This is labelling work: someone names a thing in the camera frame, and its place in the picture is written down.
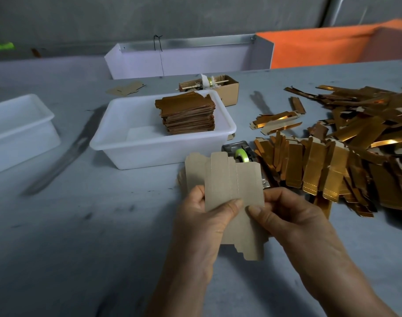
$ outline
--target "orange fabric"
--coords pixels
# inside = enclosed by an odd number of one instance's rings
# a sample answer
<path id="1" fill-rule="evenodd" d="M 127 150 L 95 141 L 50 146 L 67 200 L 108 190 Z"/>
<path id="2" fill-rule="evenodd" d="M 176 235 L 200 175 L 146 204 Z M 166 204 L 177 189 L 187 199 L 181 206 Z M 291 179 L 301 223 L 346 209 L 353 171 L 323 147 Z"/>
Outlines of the orange fabric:
<path id="1" fill-rule="evenodd" d="M 356 62 L 379 27 L 402 29 L 402 20 L 383 24 L 258 32 L 274 43 L 272 69 Z"/>

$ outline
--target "white plastic bin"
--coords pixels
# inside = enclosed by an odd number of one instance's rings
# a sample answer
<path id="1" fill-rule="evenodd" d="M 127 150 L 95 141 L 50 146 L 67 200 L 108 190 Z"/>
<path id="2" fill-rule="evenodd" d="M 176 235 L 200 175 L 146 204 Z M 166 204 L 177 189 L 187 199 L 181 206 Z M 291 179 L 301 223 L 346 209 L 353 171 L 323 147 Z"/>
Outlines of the white plastic bin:
<path id="1" fill-rule="evenodd" d="M 57 147 L 53 118 L 34 94 L 0 102 L 0 171 Z"/>
<path id="2" fill-rule="evenodd" d="M 103 150 L 120 170 L 176 164 L 192 152 L 210 155 L 221 151 L 228 135 L 236 132 L 236 125 L 217 92 L 197 92 L 209 94 L 216 105 L 213 131 L 167 134 L 155 100 L 176 93 L 120 98 L 108 105 L 89 146 Z"/>

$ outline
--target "finger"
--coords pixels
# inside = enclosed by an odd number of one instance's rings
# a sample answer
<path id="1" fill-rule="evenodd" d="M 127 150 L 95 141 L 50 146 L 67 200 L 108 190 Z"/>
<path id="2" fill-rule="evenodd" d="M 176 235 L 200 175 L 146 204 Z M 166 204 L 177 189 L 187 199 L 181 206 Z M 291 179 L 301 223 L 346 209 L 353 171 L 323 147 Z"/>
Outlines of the finger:
<path id="1" fill-rule="evenodd" d="M 189 192 L 188 196 L 185 198 L 184 202 L 194 202 L 200 203 L 202 199 L 204 199 L 205 190 L 204 186 L 194 186 L 192 190 Z"/>
<path id="2" fill-rule="evenodd" d="M 248 211 L 260 225 L 262 225 L 277 241 L 282 240 L 291 223 L 283 220 L 270 209 L 260 206 L 249 206 Z"/>
<path id="3" fill-rule="evenodd" d="M 221 206 L 211 210 L 209 214 L 220 220 L 220 223 L 226 227 L 229 222 L 237 216 L 239 210 L 244 206 L 242 199 L 230 200 Z"/>
<path id="4" fill-rule="evenodd" d="M 279 208 L 283 206 L 283 208 L 287 208 L 295 213 L 311 207 L 311 204 L 304 197 L 284 187 L 265 189 L 264 200 L 265 202 L 270 202 L 272 205 L 279 204 Z"/>

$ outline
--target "kraft paper box blank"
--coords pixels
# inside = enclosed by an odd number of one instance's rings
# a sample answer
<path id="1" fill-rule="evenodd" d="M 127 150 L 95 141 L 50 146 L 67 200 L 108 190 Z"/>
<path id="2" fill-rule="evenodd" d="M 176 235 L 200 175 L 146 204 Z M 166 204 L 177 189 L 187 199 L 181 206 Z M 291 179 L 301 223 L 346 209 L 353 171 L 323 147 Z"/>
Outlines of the kraft paper box blank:
<path id="1" fill-rule="evenodd" d="M 226 74 L 221 76 L 214 76 L 214 79 L 216 81 L 229 80 L 228 82 L 222 83 L 221 86 L 218 88 L 212 88 L 212 90 L 217 91 L 221 100 L 223 101 L 223 104 L 226 107 L 235 105 L 238 102 L 239 82 L 237 82 L 235 79 L 229 77 Z M 184 92 L 185 90 L 182 90 L 182 88 L 192 87 L 197 83 L 200 83 L 202 85 L 202 79 L 196 79 L 179 83 L 179 90 L 180 92 Z"/>
<path id="2" fill-rule="evenodd" d="M 264 205 L 261 166 L 257 162 L 236 163 L 226 152 L 212 153 L 207 158 L 199 153 L 185 160 L 188 191 L 205 184 L 205 208 L 215 207 L 235 198 L 242 198 L 244 207 Z M 246 260 L 262 260 L 268 233 L 241 209 L 223 233 L 222 244 L 232 244 Z"/>

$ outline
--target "work table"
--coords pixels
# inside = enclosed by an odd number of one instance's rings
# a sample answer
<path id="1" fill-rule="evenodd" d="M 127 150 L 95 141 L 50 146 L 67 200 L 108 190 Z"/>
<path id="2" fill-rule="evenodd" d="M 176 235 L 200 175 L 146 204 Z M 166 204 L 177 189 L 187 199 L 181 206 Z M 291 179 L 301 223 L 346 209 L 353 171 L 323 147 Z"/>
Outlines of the work table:
<path id="1" fill-rule="evenodd" d="M 294 86 L 373 86 L 401 91 L 402 61 L 356 63 L 228 73 L 239 81 L 231 142 L 252 143 L 260 130 L 249 124 L 259 114 L 290 111 Z M 168 76 L 139 79 L 145 87 L 131 96 L 177 93 L 178 83 L 196 79 Z M 130 80 L 59 81 L 52 85 L 0 88 L 0 101 L 35 93 L 55 114 L 57 148 L 0 173 L 0 316 L 139 316 L 161 272 L 172 220 L 181 200 L 176 176 L 183 164 L 118 170 L 102 151 L 81 152 L 74 141 L 93 111 L 114 96 L 107 89 Z M 328 110 L 301 98 L 304 130 L 326 119 Z M 48 175 L 65 153 L 74 160 L 48 186 L 29 186 Z M 380 211 L 358 217 L 333 204 L 330 221 L 377 294 L 402 314 L 402 224 Z M 222 246 L 208 287 L 204 316 L 325 316 L 305 290 L 283 249 L 265 244 L 265 259 L 249 262 L 231 245 Z"/>

